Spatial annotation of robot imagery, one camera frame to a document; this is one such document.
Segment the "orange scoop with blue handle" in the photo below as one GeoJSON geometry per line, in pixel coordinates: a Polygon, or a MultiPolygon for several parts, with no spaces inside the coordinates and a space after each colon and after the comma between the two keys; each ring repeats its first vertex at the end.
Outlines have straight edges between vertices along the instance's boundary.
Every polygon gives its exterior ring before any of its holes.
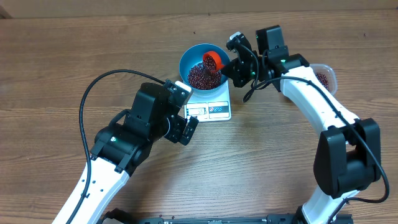
{"type": "Polygon", "coordinates": [[[202,63],[211,73],[216,73],[224,67],[221,57],[215,51],[204,53],[202,63]]]}

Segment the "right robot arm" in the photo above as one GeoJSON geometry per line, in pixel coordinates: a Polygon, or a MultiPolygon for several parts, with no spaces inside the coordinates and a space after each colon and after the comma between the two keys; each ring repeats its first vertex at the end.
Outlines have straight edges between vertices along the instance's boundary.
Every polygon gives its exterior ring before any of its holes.
{"type": "Polygon", "coordinates": [[[372,183],[387,182],[378,124],[347,110],[302,55],[289,54],[279,26],[257,30],[256,40],[253,50],[244,34],[233,34],[226,48],[237,57],[222,73],[239,88],[250,85],[256,91],[275,86],[298,107],[319,138],[313,163],[315,191],[294,214],[278,215],[278,222],[350,223],[350,218],[339,216],[341,209],[357,201],[359,192],[372,183]]]}

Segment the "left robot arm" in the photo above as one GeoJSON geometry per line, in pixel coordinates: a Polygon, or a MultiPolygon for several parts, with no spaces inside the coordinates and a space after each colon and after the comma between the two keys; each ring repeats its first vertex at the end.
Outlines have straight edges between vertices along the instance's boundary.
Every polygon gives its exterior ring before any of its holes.
{"type": "Polygon", "coordinates": [[[122,110],[97,133],[90,163],[54,223],[96,223],[157,140],[187,145],[198,120],[178,112],[191,95],[191,87],[180,81],[143,83],[132,108],[122,110]]]}

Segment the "white digital kitchen scale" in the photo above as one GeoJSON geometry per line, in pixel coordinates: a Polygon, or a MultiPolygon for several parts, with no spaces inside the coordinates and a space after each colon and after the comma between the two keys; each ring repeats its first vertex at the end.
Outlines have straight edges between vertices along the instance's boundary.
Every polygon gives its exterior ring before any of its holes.
{"type": "Polygon", "coordinates": [[[228,82],[212,90],[193,89],[185,105],[184,117],[196,117],[199,122],[228,121],[232,117],[228,82]]]}

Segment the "red beans in bowl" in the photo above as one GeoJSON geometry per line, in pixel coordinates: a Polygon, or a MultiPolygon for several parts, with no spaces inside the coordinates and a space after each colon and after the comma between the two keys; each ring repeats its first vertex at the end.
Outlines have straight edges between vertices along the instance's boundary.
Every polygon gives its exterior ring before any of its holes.
{"type": "Polygon", "coordinates": [[[198,63],[190,69],[187,78],[189,85],[198,90],[212,90],[221,85],[222,74],[212,73],[203,63],[198,63]]]}

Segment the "blue metal bowl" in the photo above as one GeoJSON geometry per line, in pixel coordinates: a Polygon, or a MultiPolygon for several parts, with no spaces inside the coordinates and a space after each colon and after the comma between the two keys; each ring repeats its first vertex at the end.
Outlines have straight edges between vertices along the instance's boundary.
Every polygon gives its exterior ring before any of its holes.
{"type": "MultiPolygon", "coordinates": [[[[219,54],[219,56],[221,57],[221,60],[222,60],[222,63],[224,66],[230,62],[230,59],[229,59],[227,53],[217,45],[197,44],[197,45],[194,45],[193,47],[190,47],[182,55],[182,57],[180,59],[180,63],[179,63],[179,72],[180,72],[181,79],[188,86],[190,86],[190,85],[189,85],[187,76],[188,76],[190,69],[193,66],[195,66],[196,64],[202,63],[203,54],[208,51],[217,52],[219,54]]],[[[222,74],[221,84],[223,84],[224,82],[228,82],[228,78],[222,74]]]]}

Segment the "clear plastic container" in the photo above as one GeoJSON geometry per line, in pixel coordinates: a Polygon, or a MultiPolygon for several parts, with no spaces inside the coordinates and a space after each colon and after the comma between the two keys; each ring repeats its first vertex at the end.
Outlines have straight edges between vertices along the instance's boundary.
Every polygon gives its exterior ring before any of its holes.
{"type": "Polygon", "coordinates": [[[315,74],[323,73],[327,76],[329,81],[329,92],[334,95],[338,90],[338,81],[334,70],[330,66],[320,63],[310,64],[310,67],[313,69],[315,74]]]}

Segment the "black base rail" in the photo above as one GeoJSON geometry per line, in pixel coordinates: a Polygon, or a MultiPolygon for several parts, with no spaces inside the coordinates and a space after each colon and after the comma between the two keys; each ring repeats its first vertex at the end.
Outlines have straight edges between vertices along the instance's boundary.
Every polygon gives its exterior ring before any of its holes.
{"type": "Polygon", "coordinates": [[[293,214],[271,214],[266,217],[235,217],[235,218],[183,218],[165,219],[160,215],[155,218],[136,219],[129,213],[115,208],[105,213],[97,223],[128,223],[128,224],[293,224],[303,223],[296,220],[293,214]]]}

